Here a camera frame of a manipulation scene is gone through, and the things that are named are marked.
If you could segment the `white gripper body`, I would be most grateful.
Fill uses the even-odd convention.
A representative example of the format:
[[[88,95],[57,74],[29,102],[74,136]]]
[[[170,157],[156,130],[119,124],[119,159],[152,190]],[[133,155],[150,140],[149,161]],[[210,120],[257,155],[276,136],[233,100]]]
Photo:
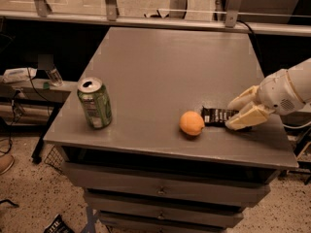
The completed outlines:
[[[305,105],[305,70],[281,69],[267,77],[259,85],[259,101],[274,113],[285,116]]]

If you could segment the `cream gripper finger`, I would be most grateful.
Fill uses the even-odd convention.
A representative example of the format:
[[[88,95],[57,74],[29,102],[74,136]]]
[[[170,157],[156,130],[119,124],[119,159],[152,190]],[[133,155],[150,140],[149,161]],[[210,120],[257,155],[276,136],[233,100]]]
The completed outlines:
[[[253,85],[229,102],[227,108],[235,111],[246,111],[259,104],[257,85]]]
[[[225,126],[231,130],[240,130],[265,123],[274,113],[273,109],[254,101],[247,103],[230,102],[228,108],[237,111],[237,114],[225,123]]]

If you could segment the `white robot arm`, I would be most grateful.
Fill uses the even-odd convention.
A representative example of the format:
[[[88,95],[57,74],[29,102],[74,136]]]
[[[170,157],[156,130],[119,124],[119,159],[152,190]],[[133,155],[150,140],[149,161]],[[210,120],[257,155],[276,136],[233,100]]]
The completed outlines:
[[[311,61],[309,59],[265,77],[234,98],[227,106],[237,111],[225,126],[231,130],[259,125],[271,114],[286,116],[311,102]]]

